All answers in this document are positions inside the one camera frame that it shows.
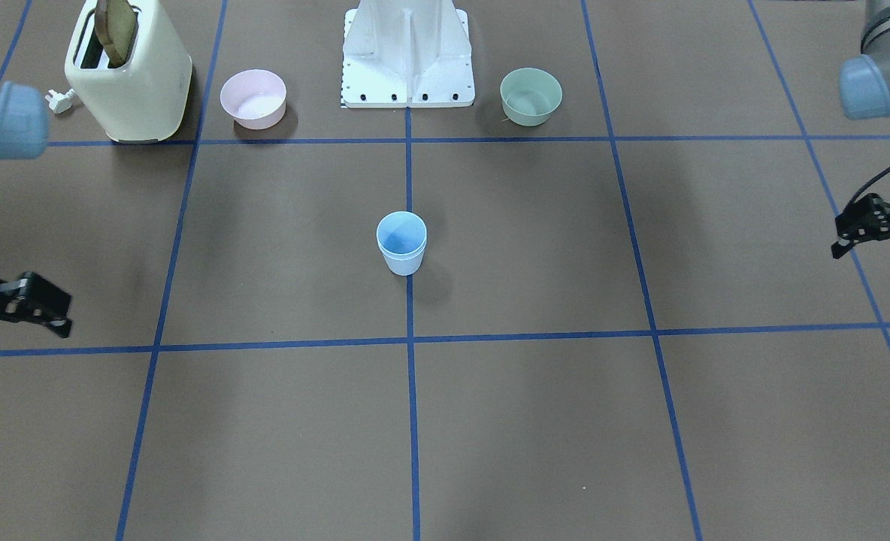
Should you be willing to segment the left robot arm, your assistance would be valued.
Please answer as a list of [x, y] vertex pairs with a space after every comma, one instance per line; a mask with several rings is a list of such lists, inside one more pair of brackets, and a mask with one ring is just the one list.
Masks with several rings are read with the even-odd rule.
[[[844, 116], [851, 120], [890, 117], [890, 1], [867, 1], [860, 54], [841, 65], [839, 93]], [[890, 165], [869, 179], [834, 219], [836, 260], [855, 246], [890, 240], [890, 202], [871, 188], [890, 174]]]

